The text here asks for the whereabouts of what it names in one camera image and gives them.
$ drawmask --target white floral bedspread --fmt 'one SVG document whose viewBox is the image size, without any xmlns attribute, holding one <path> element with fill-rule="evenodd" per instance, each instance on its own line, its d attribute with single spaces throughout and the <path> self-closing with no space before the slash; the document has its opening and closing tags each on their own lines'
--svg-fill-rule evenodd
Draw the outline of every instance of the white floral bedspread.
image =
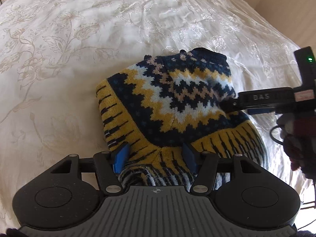
<svg viewBox="0 0 316 237">
<path fill-rule="evenodd" d="M 300 84 L 298 47 L 243 0 L 7 0 L 0 37 L 0 232 L 18 227 L 21 186 L 70 153 L 106 149 L 95 87 L 146 54 L 223 53 L 237 92 Z M 270 171 L 302 192 L 310 182 L 268 137 L 275 116 L 254 123 Z"/>
</svg>

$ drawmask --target metal screw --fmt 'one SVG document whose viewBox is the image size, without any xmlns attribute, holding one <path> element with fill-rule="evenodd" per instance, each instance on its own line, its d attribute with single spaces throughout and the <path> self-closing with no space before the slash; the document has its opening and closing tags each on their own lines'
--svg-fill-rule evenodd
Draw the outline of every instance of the metal screw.
<svg viewBox="0 0 316 237">
<path fill-rule="evenodd" d="M 193 190 L 198 193 L 207 192 L 209 189 L 205 185 L 196 185 L 193 187 Z"/>
<path fill-rule="evenodd" d="M 117 193 L 121 191 L 121 187 L 119 187 L 118 185 L 110 185 L 107 188 L 105 188 L 105 190 L 109 193 Z"/>
</svg>

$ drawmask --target bed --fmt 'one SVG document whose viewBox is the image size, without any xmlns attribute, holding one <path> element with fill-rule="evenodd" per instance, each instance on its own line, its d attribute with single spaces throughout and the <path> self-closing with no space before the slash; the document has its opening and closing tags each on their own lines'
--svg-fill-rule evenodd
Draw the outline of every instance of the bed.
<svg viewBox="0 0 316 237">
<path fill-rule="evenodd" d="M 18 227 L 20 187 L 107 149 L 95 87 L 144 55 L 205 47 L 227 56 L 236 92 L 300 85 L 299 47 L 243 0 L 7 0 L 0 12 L 0 232 Z M 269 138 L 276 116 L 251 119 L 270 172 L 302 193 L 311 182 Z"/>
</svg>

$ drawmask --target black cable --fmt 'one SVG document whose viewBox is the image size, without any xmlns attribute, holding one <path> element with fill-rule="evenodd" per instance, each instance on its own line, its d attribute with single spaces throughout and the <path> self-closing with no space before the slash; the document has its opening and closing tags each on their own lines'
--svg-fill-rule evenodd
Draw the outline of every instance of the black cable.
<svg viewBox="0 0 316 237">
<path fill-rule="evenodd" d="M 272 136 L 272 131 L 273 131 L 274 129 L 283 128 L 283 127 L 284 127 L 284 125 L 276 125 L 276 126 L 272 127 L 271 130 L 270 130 L 270 137 L 271 137 L 271 139 L 272 139 L 274 142 L 276 142 L 276 143 L 278 143 L 278 144 L 280 144 L 280 145 L 282 145 L 282 146 L 283 146 L 283 142 L 282 142 L 282 141 L 279 141 L 279 140 L 276 139 L 276 138 L 274 138 L 274 137 Z"/>
<path fill-rule="evenodd" d="M 310 224 L 314 223 L 315 221 L 316 221 L 316 219 L 313 220 L 313 221 L 311 221 L 309 224 L 304 225 L 303 227 L 298 228 L 297 230 L 299 231 L 299 230 L 301 230 L 302 228 L 304 228 L 304 227 L 306 227 L 306 226 L 309 226 Z"/>
</svg>

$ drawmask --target crosshair logo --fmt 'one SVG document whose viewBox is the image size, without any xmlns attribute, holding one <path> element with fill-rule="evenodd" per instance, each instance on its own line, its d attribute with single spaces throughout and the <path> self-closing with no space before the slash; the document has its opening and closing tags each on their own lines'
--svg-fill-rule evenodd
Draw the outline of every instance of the crosshair logo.
<svg viewBox="0 0 316 237">
<path fill-rule="evenodd" d="M 161 190 L 158 189 L 158 188 L 154 188 L 152 191 L 153 191 L 154 193 L 159 193 L 159 192 L 161 192 Z"/>
</svg>

